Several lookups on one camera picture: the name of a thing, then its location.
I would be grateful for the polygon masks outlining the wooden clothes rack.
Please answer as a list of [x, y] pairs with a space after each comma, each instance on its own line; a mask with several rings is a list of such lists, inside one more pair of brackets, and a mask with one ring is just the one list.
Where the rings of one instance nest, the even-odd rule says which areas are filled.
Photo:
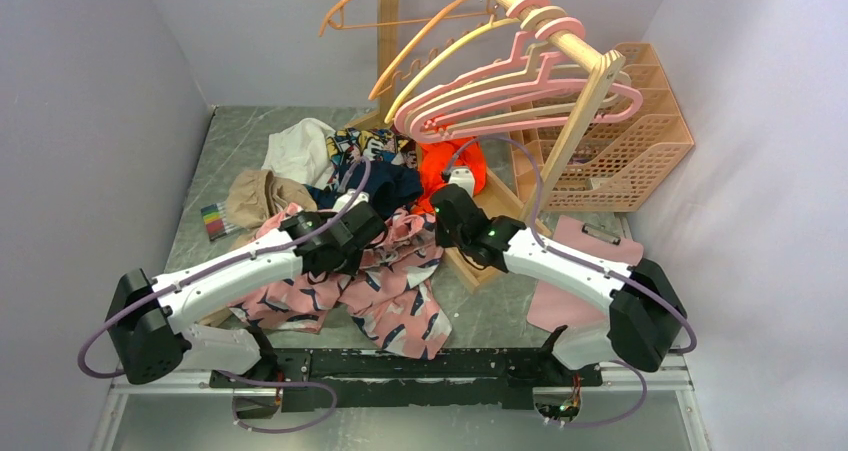
[[[398, 21], [397, 9], [399, 0], [378, 0], [378, 22], [372, 24], [345, 26], [344, 7], [351, 0], [340, 0], [326, 14], [321, 25], [319, 35], [323, 35], [325, 28], [330, 25], [335, 29], [358, 29], [368, 27], [385, 27], [390, 26], [394, 29], [396, 26], [408, 23], [423, 22], [425, 20], [406, 20]], [[503, 7], [505, 10], [509, 8], [516, 0], [491, 0]], [[614, 123], [626, 119], [624, 114], [618, 115], [599, 115], [601, 104], [606, 95], [609, 94], [610, 88], [615, 84], [615, 78], [621, 74], [621, 69], [624, 65], [624, 56], [616, 51], [610, 50], [605, 54], [601, 54], [594, 48], [589, 46], [585, 39], [579, 39], [564, 32], [558, 32], [549, 38], [549, 45], [559, 50], [562, 57], [569, 58], [576, 65], [588, 73], [586, 84], [580, 88], [579, 94], [573, 107], [570, 110], [564, 108], [530, 108], [524, 109], [519, 105], [532, 104], [533, 101], [542, 99], [543, 85], [556, 84], [553, 81], [542, 82], [541, 74], [536, 76], [536, 81], [526, 81], [514, 83], [504, 87], [493, 88], [489, 91], [482, 91], [452, 100], [438, 98], [431, 101], [410, 113], [406, 121], [407, 130], [401, 131], [403, 134], [410, 135], [418, 145], [420, 143], [441, 142], [445, 140], [455, 140], [466, 137], [498, 137], [495, 133], [507, 131], [518, 131], [523, 129], [553, 127], [557, 124], [563, 125], [559, 137], [555, 142], [555, 147], [551, 158], [553, 161], [546, 161], [546, 164], [541, 169], [542, 184], [536, 184], [531, 189], [533, 198], [540, 198], [540, 206], [547, 204], [550, 194], [568, 161], [571, 159], [574, 150], [585, 134], [587, 128], [592, 124]], [[486, 118], [477, 119], [474, 122], [460, 122], [457, 117], [452, 114], [436, 116], [439, 112], [447, 110], [448, 105], [463, 105], [466, 102], [471, 102], [473, 99], [484, 99], [494, 91], [509, 91], [513, 94], [524, 90], [523, 95], [513, 96], [512, 101], [504, 100], [500, 103], [500, 107], [519, 106], [517, 111], [500, 114], [497, 116], [489, 116]], [[366, 115], [357, 124], [376, 124], [377, 118], [384, 118], [390, 107], [383, 110], [383, 104], [378, 106], [377, 111]], [[475, 203], [482, 205], [484, 211], [512, 211], [515, 216], [521, 218], [530, 218], [533, 224], [541, 224], [536, 218], [531, 217], [530, 203], [521, 203], [518, 196], [510, 192], [505, 184], [492, 172], [487, 169], [487, 181], [483, 191], [474, 197]], [[466, 263], [459, 251], [446, 251], [447, 261], [452, 269], [466, 287], [466, 289], [474, 293], [480, 286], [484, 285], [493, 278], [503, 274], [501, 271], [482, 270], [477, 268], [475, 263]]]

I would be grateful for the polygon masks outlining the pink patterned shorts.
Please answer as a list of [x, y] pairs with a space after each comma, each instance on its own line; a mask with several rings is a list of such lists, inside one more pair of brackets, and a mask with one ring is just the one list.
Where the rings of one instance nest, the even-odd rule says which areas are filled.
[[307, 274], [264, 285], [229, 303], [248, 326], [318, 333], [329, 312], [347, 310], [359, 332], [380, 349], [430, 360], [452, 332], [431, 277], [443, 256], [432, 214], [397, 209], [387, 232], [365, 250], [352, 275]]

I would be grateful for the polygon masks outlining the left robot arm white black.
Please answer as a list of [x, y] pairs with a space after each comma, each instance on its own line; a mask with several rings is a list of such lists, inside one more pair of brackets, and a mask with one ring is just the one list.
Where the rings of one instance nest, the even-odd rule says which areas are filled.
[[301, 211], [255, 241], [183, 271], [122, 276], [108, 313], [108, 334], [134, 385], [175, 370], [244, 375], [270, 347], [247, 330], [200, 325], [202, 317], [250, 292], [302, 275], [355, 271], [367, 245], [387, 230], [366, 202], [346, 213]]

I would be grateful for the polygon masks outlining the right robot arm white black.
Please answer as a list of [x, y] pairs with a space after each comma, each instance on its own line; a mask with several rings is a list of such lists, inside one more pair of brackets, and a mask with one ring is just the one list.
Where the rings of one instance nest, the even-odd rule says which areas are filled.
[[507, 216], [489, 218], [466, 190], [449, 184], [431, 197], [437, 242], [483, 267], [529, 276], [600, 312], [596, 323], [553, 333], [552, 355], [566, 368], [621, 361], [655, 372], [680, 331], [686, 310], [662, 267], [635, 266], [587, 254], [539, 235]]

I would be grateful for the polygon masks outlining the navy blue shorts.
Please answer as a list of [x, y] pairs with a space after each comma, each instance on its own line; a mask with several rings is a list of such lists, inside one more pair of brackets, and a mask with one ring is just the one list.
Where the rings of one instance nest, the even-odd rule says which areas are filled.
[[[305, 185], [319, 209], [331, 209], [337, 197], [355, 189], [362, 180], [365, 165], [358, 164], [344, 187], [341, 183], [325, 188]], [[398, 209], [408, 208], [424, 193], [420, 174], [416, 169], [384, 161], [371, 161], [369, 178], [363, 188], [369, 204], [384, 219], [389, 219]]]

